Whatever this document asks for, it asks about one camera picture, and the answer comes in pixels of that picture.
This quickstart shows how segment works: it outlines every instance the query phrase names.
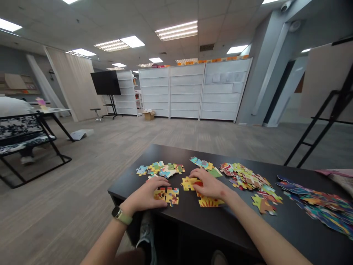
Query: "air vent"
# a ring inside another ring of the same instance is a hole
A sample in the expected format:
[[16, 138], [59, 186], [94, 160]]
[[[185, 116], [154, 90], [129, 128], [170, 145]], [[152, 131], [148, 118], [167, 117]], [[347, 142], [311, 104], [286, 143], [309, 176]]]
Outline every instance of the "air vent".
[[200, 52], [204, 52], [207, 50], [213, 50], [214, 43], [213, 44], [206, 44], [206, 45], [201, 45], [200, 46]]

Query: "cardboard box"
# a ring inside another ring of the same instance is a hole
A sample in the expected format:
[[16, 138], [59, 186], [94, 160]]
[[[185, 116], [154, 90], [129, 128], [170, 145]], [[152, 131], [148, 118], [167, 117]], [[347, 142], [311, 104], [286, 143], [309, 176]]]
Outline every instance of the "cardboard box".
[[143, 112], [143, 114], [145, 115], [145, 120], [154, 120], [154, 115], [156, 114], [155, 111], [151, 111], [151, 112]]

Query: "hand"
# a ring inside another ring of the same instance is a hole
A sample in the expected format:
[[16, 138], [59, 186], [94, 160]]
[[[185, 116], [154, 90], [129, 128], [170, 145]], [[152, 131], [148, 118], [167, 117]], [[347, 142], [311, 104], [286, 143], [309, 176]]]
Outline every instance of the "hand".
[[165, 201], [154, 199], [154, 191], [158, 187], [169, 187], [170, 183], [164, 177], [153, 177], [133, 194], [131, 194], [121, 205], [120, 209], [128, 216], [133, 216], [135, 212], [144, 211], [147, 209], [166, 207], [168, 204]]
[[191, 171], [189, 178], [195, 177], [202, 180], [203, 187], [197, 184], [193, 185], [193, 187], [204, 196], [214, 199], [221, 199], [224, 201], [226, 196], [232, 192], [228, 186], [216, 179], [204, 169], [197, 168]]

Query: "ceiling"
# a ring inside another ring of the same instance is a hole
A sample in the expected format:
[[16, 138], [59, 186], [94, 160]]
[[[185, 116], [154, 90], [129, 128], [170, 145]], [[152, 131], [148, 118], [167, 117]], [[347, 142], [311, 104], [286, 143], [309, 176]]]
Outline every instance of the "ceiling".
[[[0, 32], [0, 45], [42, 55], [41, 43], [63, 50], [83, 48], [97, 54], [91, 58], [99, 69], [122, 63], [134, 71], [155, 57], [173, 66], [179, 59], [226, 57], [230, 47], [250, 44], [256, 27], [284, 1], [80, 0], [68, 5], [62, 0], [2, 0], [0, 18], [22, 26], [15, 34], [26, 39]], [[162, 42], [154, 32], [195, 20], [197, 36]], [[94, 47], [133, 35], [145, 46], [115, 52]], [[212, 51], [199, 52], [200, 45], [211, 43]]]

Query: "television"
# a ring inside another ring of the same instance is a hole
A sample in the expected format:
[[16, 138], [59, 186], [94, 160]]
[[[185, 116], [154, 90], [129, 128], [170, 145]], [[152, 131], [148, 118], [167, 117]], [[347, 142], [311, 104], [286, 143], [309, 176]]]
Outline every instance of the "television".
[[91, 77], [97, 95], [121, 95], [116, 71], [91, 73]]

